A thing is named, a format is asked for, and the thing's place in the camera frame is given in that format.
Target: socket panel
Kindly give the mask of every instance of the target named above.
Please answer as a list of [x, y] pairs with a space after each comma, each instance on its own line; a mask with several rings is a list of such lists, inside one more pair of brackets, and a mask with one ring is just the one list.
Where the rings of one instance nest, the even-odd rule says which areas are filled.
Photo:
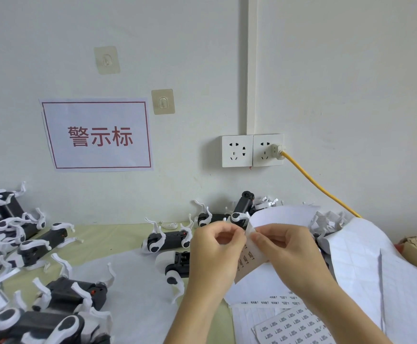
[[253, 166], [282, 165], [283, 160], [279, 160], [272, 155], [272, 145], [283, 145], [284, 142], [285, 137], [283, 134], [253, 135]]
[[227, 135], [221, 137], [222, 166], [251, 167], [253, 165], [253, 135]]

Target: person's arm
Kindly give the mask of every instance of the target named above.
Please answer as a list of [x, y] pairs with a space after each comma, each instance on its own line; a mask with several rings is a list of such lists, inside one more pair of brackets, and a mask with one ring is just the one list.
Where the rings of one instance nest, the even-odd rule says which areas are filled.
[[392, 344], [331, 276], [306, 227], [270, 224], [251, 239], [280, 279], [330, 330], [337, 344]]
[[207, 341], [216, 309], [234, 282], [245, 242], [244, 230], [225, 221], [196, 230], [191, 240], [188, 287], [164, 344]]

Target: white paper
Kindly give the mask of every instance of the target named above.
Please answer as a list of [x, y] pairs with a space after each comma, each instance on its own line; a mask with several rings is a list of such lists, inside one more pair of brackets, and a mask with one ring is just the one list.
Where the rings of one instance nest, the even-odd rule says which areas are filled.
[[289, 295], [290, 289], [280, 280], [270, 263], [256, 268], [237, 284], [233, 284], [225, 295], [229, 306], [249, 301], [262, 301], [270, 296]]
[[383, 329], [380, 249], [392, 255], [397, 255], [397, 250], [383, 231], [361, 218], [352, 219], [341, 231], [326, 236], [325, 242], [322, 248], [331, 254], [339, 286]]
[[95, 283], [110, 277], [111, 262], [116, 279], [102, 310], [111, 312], [116, 343], [162, 343], [171, 327], [178, 306], [171, 304], [172, 287], [154, 266], [155, 259], [156, 254], [135, 249], [73, 267], [75, 280]]
[[385, 333], [395, 344], [415, 344], [417, 267], [385, 250], [381, 255]]
[[297, 295], [290, 293], [283, 296], [270, 296], [258, 301], [246, 301], [231, 305], [232, 308], [278, 308], [291, 309], [303, 304], [303, 300]]
[[277, 313], [277, 309], [274, 308], [232, 308], [235, 343], [258, 344], [252, 328]]
[[[256, 227], [270, 223], [286, 223], [307, 227], [319, 208], [319, 206], [311, 205], [283, 205], [254, 213], [246, 228], [245, 233], [247, 240], [245, 248], [240, 255], [234, 282], [238, 283], [248, 273], [267, 261], [266, 256], [264, 256], [255, 243], [249, 238], [249, 235], [255, 231]], [[255, 285], [263, 283], [264, 280], [265, 279], [257, 280]]]
[[305, 305], [276, 315], [254, 327], [260, 344], [335, 344], [330, 331]]
[[42, 99], [40, 102], [57, 171], [153, 169], [145, 98]]

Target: white plug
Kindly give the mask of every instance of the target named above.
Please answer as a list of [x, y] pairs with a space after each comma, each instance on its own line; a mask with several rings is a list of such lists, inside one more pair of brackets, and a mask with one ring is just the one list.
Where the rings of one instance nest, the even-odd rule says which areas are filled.
[[272, 144], [272, 156], [274, 158], [277, 158], [280, 161], [284, 160], [285, 157], [280, 154], [282, 151], [285, 151], [285, 147], [282, 145]]

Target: red border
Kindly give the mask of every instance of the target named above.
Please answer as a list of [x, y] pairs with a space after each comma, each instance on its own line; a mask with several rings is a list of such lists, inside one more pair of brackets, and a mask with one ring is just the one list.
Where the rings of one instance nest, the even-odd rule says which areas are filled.
[[[74, 168], [60, 168], [57, 167], [56, 157], [54, 155], [53, 143], [51, 141], [51, 135], [49, 134], [48, 120], [46, 118], [46, 112], [44, 110], [44, 104], [46, 103], [142, 103], [145, 107], [145, 123], [147, 125], [147, 141], [148, 141], [148, 159], [150, 162], [149, 167], [74, 167]], [[130, 168], [151, 168], [151, 151], [150, 151], [150, 139], [148, 132], [148, 116], [147, 116], [147, 104], [145, 101], [58, 101], [58, 102], [44, 102], [43, 106], [44, 122], [46, 124], [46, 130], [48, 131], [49, 144], [51, 145], [51, 153], [53, 154], [54, 165], [56, 169], [130, 169]]]

